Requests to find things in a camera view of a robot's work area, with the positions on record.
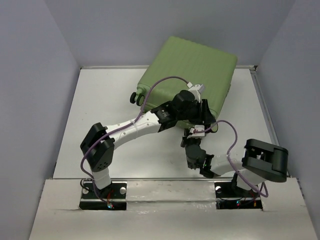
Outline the green hard-shell suitcase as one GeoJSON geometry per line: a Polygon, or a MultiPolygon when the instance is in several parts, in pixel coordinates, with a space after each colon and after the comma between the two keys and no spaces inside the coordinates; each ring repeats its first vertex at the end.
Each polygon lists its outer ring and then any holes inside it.
{"type": "Polygon", "coordinates": [[[236,55],[190,40],[170,36],[137,83],[130,96],[132,104],[144,111],[171,101],[186,83],[203,84],[201,97],[211,114],[218,118],[231,87],[237,65],[236,55]]]}

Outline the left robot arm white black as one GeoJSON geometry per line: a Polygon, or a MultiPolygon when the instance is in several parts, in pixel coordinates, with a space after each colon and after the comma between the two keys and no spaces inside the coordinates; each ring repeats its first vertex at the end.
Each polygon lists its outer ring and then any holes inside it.
{"type": "Polygon", "coordinates": [[[206,178],[215,177],[211,171],[213,156],[200,147],[206,135],[205,129],[216,121],[208,101],[201,98],[202,91],[202,85],[194,85],[181,90],[172,100],[139,114],[137,119],[112,126],[103,126],[98,122],[90,128],[80,149],[89,163],[91,172],[88,175],[92,180],[93,192],[99,199],[107,198],[112,192],[109,166],[116,148],[141,136],[173,128],[178,121],[191,123],[190,128],[184,129],[181,141],[188,168],[199,169],[199,173],[206,178]]]}

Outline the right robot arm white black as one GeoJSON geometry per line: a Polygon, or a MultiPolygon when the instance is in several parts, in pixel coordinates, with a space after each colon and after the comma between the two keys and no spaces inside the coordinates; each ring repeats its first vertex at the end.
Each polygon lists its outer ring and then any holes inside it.
{"type": "Polygon", "coordinates": [[[244,146],[244,155],[227,150],[222,155],[208,154],[201,148],[203,133],[194,133],[195,129],[186,128],[181,141],[185,150],[187,167],[199,170],[207,179],[220,177],[234,172],[230,190],[235,196],[254,193],[257,196],[266,181],[285,183],[288,175],[289,151],[281,146],[248,139],[244,146]]]}

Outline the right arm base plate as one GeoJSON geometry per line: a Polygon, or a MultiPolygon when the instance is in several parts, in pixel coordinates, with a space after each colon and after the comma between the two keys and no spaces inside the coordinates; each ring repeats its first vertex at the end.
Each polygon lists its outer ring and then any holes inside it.
{"type": "Polygon", "coordinates": [[[218,210],[262,210],[261,198],[252,190],[233,187],[231,182],[215,182],[215,206],[218,210]]]}

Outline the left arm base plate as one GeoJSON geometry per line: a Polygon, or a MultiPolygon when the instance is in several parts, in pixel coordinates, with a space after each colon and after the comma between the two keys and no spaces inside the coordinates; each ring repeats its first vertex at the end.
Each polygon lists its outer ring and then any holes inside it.
{"type": "Polygon", "coordinates": [[[81,210],[87,211],[125,211],[127,209],[127,182],[112,181],[104,189],[94,190],[91,180],[82,179],[79,205],[81,210]]]}

